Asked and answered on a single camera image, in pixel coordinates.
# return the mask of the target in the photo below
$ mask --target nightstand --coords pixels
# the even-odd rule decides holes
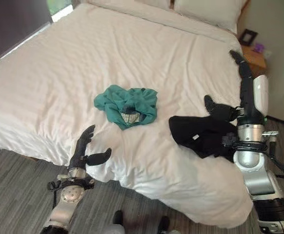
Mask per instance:
[[[254,78],[263,75],[266,71],[266,63],[264,55],[252,51],[253,46],[242,45],[243,55],[246,58],[248,65],[253,72]]]

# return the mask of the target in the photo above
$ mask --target green cloth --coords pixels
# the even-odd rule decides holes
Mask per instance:
[[[111,85],[94,99],[94,106],[105,111],[107,119],[122,130],[153,122],[157,117],[157,92],[152,89],[125,90]]]

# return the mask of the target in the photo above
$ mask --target white bedsheet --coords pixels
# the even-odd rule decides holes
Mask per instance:
[[[83,4],[0,60],[0,148],[67,165],[74,140],[95,123],[89,151],[113,151],[87,168],[91,176],[119,180],[195,222],[242,224],[252,203],[239,170],[178,146],[168,127],[173,115],[206,116],[206,94],[239,104],[228,53],[239,49],[236,38],[136,2],[107,7]],[[125,131],[108,122],[93,99],[111,84],[158,91],[156,121]]]

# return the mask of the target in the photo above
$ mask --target black shoe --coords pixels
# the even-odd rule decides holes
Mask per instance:
[[[169,228],[169,218],[167,216],[163,216],[159,225],[158,225],[158,231],[157,234],[164,234],[167,233]]]
[[[122,211],[116,211],[113,217],[113,224],[123,225]]]

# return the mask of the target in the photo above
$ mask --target white pillow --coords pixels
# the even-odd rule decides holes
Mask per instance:
[[[164,10],[169,10],[170,0],[135,0],[138,2],[142,2],[147,5],[159,7]]]
[[[175,11],[237,33],[237,21],[247,0],[175,0]]]

